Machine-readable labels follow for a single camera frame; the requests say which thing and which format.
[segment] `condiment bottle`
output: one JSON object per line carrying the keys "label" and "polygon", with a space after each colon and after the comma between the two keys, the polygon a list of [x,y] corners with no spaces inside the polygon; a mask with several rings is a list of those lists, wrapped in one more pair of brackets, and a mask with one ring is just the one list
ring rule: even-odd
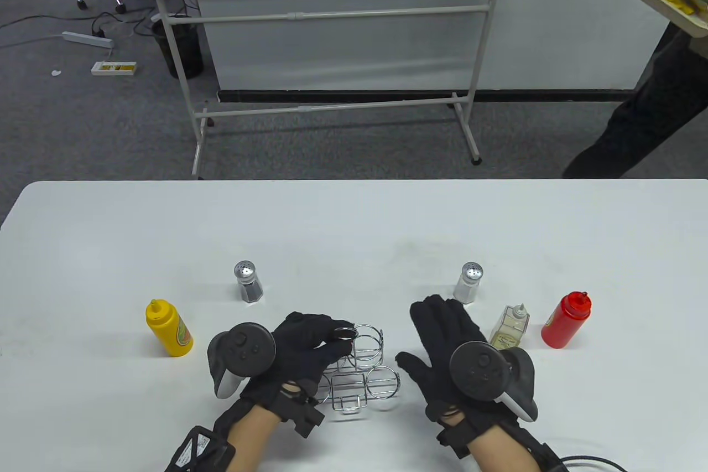
{"label": "condiment bottle", "polygon": [[551,348],[561,349],[580,330],[590,317],[592,301],[586,292],[573,292],[563,297],[556,306],[546,326],[541,328],[541,337]]}
{"label": "condiment bottle", "polygon": [[521,338],[526,332],[530,315],[523,304],[507,306],[501,314],[494,332],[491,335],[491,346],[496,350],[504,350],[512,346],[519,346]]}
{"label": "condiment bottle", "polygon": [[153,299],[145,308],[145,320],[170,356],[184,356],[194,340],[177,309],[167,300]]}
{"label": "condiment bottle", "polygon": [[233,268],[233,274],[238,280],[238,290],[241,293],[241,298],[246,302],[256,302],[263,297],[263,287],[261,281],[258,280],[256,267],[253,262],[241,260]]}
{"label": "condiment bottle", "polygon": [[485,272],[480,264],[467,262],[467,264],[462,266],[462,274],[457,281],[452,296],[463,304],[475,302],[475,298],[477,298],[477,288],[480,287],[480,280],[482,280],[483,274],[485,274]]}

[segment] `trash bin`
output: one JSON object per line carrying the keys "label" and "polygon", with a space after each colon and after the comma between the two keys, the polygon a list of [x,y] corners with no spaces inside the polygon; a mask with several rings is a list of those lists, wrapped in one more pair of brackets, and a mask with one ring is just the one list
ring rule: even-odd
{"label": "trash bin", "polygon": [[[187,79],[198,76],[204,70],[204,61],[202,60],[202,50],[199,47],[197,24],[177,24],[172,26],[172,31],[175,34],[175,40],[177,40],[177,50],[182,57],[182,67],[184,67]],[[170,75],[177,79],[177,69],[174,60],[172,60],[172,52],[167,42],[162,20],[152,24],[152,34],[165,57]]]}

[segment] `black glove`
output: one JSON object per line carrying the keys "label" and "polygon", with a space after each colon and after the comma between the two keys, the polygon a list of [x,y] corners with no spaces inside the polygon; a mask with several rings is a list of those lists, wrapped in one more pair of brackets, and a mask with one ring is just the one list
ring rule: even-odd
{"label": "black glove", "polygon": [[263,393],[263,388],[278,390],[288,382],[298,385],[308,396],[314,396],[324,369],[352,351],[352,341],[338,340],[335,330],[353,327],[349,321],[333,320],[328,315],[294,311],[273,331],[276,348],[273,365],[260,376],[251,378],[241,397],[257,397]]}
{"label": "black glove", "polygon": [[430,357],[432,368],[407,352],[399,352],[396,363],[418,384],[428,403],[425,414],[431,421],[447,426],[441,422],[441,417],[451,411],[462,411],[471,428],[470,441],[501,422],[518,424],[515,414],[503,404],[475,401],[458,390],[452,381],[452,353],[462,343],[486,341],[462,303],[431,295],[423,302],[410,305],[410,318]]}
{"label": "black glove", "polygon": [[300,393],[293,394],[295,401],[313,403],[324,370],[352,351],[352,341],[338,339],[346,334],[337,333],[337,328],[353,327],[349,321],[333,320],[328,315],[299,312],[288,315],[272,332],[275,340],[273,364],[268,371],[251,378],[241,398],[217,419],[214,431],[222,436],[228,434],[231,426],[240,421],[254,404],[270,409],[282,394],[284,383],[293,383],[300,388]]}

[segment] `glass oil bottle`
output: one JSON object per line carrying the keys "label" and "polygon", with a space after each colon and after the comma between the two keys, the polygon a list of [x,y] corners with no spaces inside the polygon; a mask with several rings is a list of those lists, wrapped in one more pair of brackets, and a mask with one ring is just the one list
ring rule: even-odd
{"label": "glass oil bottle", "polygon": [[507,306],[494,327],[489,343],[496,350],[519,346],[528,323],[529,314],[523,304]]}

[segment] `gray carpet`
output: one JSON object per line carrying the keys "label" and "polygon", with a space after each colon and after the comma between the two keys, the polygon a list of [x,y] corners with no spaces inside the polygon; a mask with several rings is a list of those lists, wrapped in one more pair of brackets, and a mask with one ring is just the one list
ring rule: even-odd
{"label": "gray carpet", "polygon": [[[0,0],[0,24],[32,14],[78,17],[112,10],[112,0]],[[128,7],[150,0],[126,0]],[[88,33],[90,22],[30,20],[0,30],[0,46],[62,31]],[[113,60],[137,60],[135,77],[92,77],[104,50],[61,39],[0,49],[0,222],[27,184],[51,179],[187,179],[194,141],[177,81],[155,42],[118,40]],[[53,77],[52,70],[61,70]],[[192,83],[213,101],[209,66]],[[483,164],[473,167],[451,111],[331,112],[241,118],[210,131],[206,179],[557,178],[604,128],[614,103],[478,105],[475,136]],[[633,178],[705,178],[708,122],[701,116],[644,163]]]}

